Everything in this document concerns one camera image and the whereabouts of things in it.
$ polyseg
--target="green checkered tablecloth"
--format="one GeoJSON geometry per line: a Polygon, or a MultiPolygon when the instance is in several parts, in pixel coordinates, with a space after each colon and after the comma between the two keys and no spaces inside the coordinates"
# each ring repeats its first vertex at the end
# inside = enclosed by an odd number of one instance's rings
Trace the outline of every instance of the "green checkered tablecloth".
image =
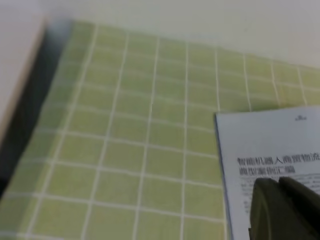
{"type": "Polygon", "coordinates": [[[320,104],[320,71],[78,22],[0,240],[226,240],[213,113],[320,104]]]}

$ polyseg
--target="paper document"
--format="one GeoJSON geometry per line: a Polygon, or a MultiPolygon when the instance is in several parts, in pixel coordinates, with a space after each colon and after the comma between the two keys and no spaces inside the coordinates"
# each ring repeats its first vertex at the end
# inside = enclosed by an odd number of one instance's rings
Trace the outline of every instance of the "paper document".
{"type": "Polygon", "coordinates": [[[320,194],[320,107],[215,116],[233,240],[249,240],[256,178],[289,176],[320,194]]]}

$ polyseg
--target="white wall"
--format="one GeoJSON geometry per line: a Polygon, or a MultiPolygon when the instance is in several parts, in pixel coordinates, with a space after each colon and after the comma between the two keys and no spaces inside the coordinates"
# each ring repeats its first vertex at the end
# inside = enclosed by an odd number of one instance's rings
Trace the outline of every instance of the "white wall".
{"type": "MultiPolygon", "coordinates": [[[[35,1],[10,0],[29,9],[35,1]]],[[[82,20],[320,67],[319,0],[39,1],[82,20]]]]}

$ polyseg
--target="black object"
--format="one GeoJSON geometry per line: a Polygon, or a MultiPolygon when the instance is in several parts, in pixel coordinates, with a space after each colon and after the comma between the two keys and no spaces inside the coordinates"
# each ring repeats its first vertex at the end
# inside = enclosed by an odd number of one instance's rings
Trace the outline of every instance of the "black object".
{"type": "Polygon", "coordinates": [[[320,196],[290,177],[258,178],[250,223],[251,240],[319,240],[320,196]]]}

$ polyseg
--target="white paper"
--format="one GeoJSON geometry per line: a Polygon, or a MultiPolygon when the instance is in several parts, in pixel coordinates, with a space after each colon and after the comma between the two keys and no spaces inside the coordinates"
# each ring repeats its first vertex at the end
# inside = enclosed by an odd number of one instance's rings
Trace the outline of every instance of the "white paper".
{"type": "Polygon", "coordinates": [[[250,239],[256,178],[290,176],[320,194],[320,107],[219,113],[216,122],[232,239],[250,239]]]}

